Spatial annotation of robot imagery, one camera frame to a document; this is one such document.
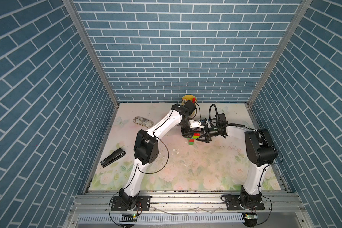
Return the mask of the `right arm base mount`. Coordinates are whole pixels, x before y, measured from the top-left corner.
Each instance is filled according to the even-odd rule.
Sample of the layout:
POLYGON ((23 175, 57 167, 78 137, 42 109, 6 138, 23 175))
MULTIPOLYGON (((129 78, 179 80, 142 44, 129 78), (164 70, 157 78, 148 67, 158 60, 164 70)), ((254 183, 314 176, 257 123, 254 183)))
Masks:
POLYGON ((261 211, 265 209, 265 205, 262 201, 262 196, 258 195, 244 195, 239 196, 232 194, 222 195, 221 200, 226 204, 228 211, 238 210, 257 210, 261 211))

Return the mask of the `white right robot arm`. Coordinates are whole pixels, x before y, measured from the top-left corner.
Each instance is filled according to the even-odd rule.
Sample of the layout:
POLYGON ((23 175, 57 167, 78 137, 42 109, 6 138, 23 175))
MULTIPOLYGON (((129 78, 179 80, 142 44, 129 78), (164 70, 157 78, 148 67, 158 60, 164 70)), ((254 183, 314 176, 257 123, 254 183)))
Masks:
POLYGON ((244 207, 261 202, 261 184, 268 168, 278 157, 268 130, 256 130, 243 124, 229 123, 223 113, 218 113, 215 104, 209 108, 209 121, 202 120, 201 125, 203 134, 197 140, 204 143, 209 143, 217 136, 226 138, 237 134, 244 135, 250 165, 247 179, 240 190, 239 202, 244 207))

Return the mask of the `yellow pen holder cup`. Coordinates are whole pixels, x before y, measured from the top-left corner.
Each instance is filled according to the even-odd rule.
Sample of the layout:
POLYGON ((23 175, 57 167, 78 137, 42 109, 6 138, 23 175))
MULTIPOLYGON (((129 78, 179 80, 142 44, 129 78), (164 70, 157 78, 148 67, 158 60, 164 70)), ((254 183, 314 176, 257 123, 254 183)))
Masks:
POLYGON ((181 99, 182 104, 185 104, 187 101, 192 101, 193 103, 196 103, 197 98, 193 95, 184 95, 181 99))

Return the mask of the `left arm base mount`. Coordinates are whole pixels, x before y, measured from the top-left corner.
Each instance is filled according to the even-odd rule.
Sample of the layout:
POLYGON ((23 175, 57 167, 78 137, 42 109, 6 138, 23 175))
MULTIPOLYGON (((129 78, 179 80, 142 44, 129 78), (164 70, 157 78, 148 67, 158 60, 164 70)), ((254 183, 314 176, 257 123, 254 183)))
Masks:
POLYGON ((141 208, 139 209, 142 211, 149 211, 150 203, 151 203, 151 196, 149 195, 141 195, 135 196, 133 198, 126 199, 121 196, 115 196, 110 204, 111 211, 127 211, 127 210, 137 210, 137 206, 141 204, 141 208))

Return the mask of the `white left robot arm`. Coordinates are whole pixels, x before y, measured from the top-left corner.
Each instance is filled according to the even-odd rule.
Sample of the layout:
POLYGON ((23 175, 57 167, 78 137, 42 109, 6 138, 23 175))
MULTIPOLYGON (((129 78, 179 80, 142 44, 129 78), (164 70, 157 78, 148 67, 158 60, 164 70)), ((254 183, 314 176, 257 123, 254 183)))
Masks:
POLYGON ((148 130, 139 130, 134 145, 134 166, 130 178, 119 191, 119 196, 126 203, 137 200, 140 187, 148 166, 153 163, 159 155, 158 143, 175 126, 181 127, 181 133, 192 136, 189 116, 192 115, 196 105, 192 101, 185 104, 174 104, 171 111, 156 125, 148 130))

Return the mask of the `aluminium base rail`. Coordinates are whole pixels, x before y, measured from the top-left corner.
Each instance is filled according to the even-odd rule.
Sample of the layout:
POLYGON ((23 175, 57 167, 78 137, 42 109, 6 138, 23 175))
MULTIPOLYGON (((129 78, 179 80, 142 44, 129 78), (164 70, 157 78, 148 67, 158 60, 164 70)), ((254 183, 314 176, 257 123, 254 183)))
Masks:
MULTIPOLYGON (((237 192, 189 191, 189 192, 147 192, 141 191, 139 198, 150 199, 143 204, 148 213, 187 213, 187 212, 245 212, 240 207, 237 192)), ((105 214, 110 211, 109 202, 114 192, 90 192, 77 195, 71 207, 72 214, 105 214)), ((265 206, 263 212, 303 212, 305 207, 298 194, 285 191, 266 191, 262 193, 265 206)))

